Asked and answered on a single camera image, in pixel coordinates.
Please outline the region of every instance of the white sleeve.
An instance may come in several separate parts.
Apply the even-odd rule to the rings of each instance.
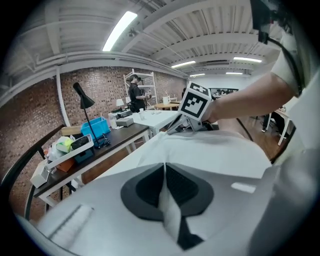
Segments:
[[[299,73],[301,75],[301,71],[302,71],[301,61],[298,56],[298,48],[297,48],[297,43],[294,36],[286,33],[285,31],[282,31],[281,44],[292,55],[297,65],[297,68],[299,70]],[[281,79],[283,79],[290,86],[290,88],[295,92],[295,94],[298,95],[298,83],[282,51],[280,52],[278,59],[276,60],[274,66],[272,67],[271,72],[277,75],[278,77],[280,77]]]

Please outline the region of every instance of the wall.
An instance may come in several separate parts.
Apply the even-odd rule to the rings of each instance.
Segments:
[[[22,91],[0,108],[0,178],[9,168],[43,136],[63,124],[55,79],[47,79]],[[48,147],[57,134],[46,144]],[[22,215],[29,193],[31,178],[38,163],[37,153],[18,176],[10,194],[13,209]],[[40,199],[32,202],[33,219],[43,214],[45,204]]]
[[[242,90],[247,87],[246,77],[203,76],[192,78],[191,81],[206,88],[230,88]]]
[[[147,70],[135,69],[136,72],[150,73]],[[73,84],[79,82],[85,93],[95,101],[87,112],[90,119],[107,116],[117,109],[116,99],[125,102],[126,90],[124,74],[131,72],[126,67],[95,67],[63,73],[61,91],[65,110],[71,125],[81,125],[85,115],[80,109],[80,98],[73,89]],[[155,72],[156,91],[158,99],[165,92],[172,97],[175,94],[181,99],[181,92],[186,86],[186,80],[168,74]],[[58,102],[56,79],[46,79],[22,91],[0,108],[0,178],[8,169],[40,138],[59,125],[63,118]],[[60,134],[48,141],[44,148],[49,147]],[[22,215],[25,200],[31,184],[29,182],[35,168],[42,160],[36,154],[19,175],[10,195],[13,209]],[[32,201],[31,218],[38,220],[43,214],[44,203],[40,199]]]

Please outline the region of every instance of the white pipe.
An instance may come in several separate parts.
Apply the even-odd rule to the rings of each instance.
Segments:
[[[69,119],[67,116],[67,112],[65,109],[64,99],[62,97],[61,81],[60,81],[60,67],[59,66],[56,67],[56,88],[58,91],[58,98],[59,98],[59,103],[60,103],[61,113],[63,116],[64,123],[67,127],[70,127],[71,125],[70,125],[70,122],[69,122]]]

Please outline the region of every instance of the white tablecloth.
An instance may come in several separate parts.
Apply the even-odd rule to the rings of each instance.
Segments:
[[[158,133],[98,178],[154,163],[260,179],[271,163],[254,142],[227,131]]]

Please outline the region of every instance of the handrail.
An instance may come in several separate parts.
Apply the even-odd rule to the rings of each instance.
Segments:
[[[19,174],[22,172],[24,167],[27,165],[27,163],[30,161],[30,159],[38,152],[42,150],[42,146],[52,138],[53,135],[55,135],[58,131],[61,130],[62,127],[65,125],[60,125],[53,131],[49,132],[47,135],[45,135],[43,138],[38,140],[32,147],[30,147],[20,158],[18,161],[15,162],[15,164],[7,171],[4,178],[1,182],[1,188],[3,191],[3,197],[9,199],[10,191],[18,178]]]

